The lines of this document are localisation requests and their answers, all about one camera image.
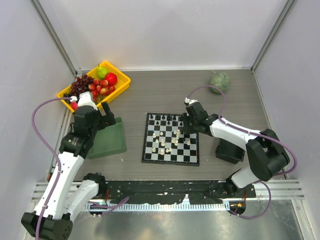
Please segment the black white chessboard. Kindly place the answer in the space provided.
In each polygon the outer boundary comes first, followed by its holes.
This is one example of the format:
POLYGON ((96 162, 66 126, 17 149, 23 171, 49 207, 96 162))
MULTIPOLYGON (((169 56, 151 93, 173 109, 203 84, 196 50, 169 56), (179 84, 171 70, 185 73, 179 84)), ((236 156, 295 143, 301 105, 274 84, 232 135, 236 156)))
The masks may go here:
POLYGON ((184 133, 181 114, 146 114, 142 163, 198 167, 199 135, 184 133))

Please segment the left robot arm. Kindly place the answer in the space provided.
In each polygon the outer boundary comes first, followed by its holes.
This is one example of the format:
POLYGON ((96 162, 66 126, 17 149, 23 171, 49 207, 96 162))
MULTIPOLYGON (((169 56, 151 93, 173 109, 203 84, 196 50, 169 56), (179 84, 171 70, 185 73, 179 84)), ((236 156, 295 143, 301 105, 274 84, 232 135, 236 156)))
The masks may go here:
POLYGON ((108 103, 102 108, 105 115, 90 103, 85 103, 74 112, 70 131, 60 143, 55 154, 57 166, 45 192, 33 212, 25 212, 21 223, 35 239, 66 240, 70 237, 73 222, 83 207, 92 199, 102 199, 107 193, 104 176, 88 173, 79 188, 68 196, 76 173, 94 145, 98 131, 115 125, 116 120, 108 103))

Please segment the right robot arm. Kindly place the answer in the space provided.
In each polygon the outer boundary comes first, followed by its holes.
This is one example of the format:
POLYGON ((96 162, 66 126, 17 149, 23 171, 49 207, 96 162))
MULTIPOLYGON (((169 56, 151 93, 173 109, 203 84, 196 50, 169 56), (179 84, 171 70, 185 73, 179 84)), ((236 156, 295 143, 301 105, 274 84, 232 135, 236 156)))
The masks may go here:
POLYGON ((249 165, 226 179, 228 195, 238 197, 248 185, 267 182, 290 163, 285 148, 273 130, 241 128, 217 114, 208 115, 197 100, 186 98, 184 104, 186 112, 182 119, 185 134, 201 133, 220 139, 217 151, 224 160, 233 158, 238 150, 247 154, 249 165))

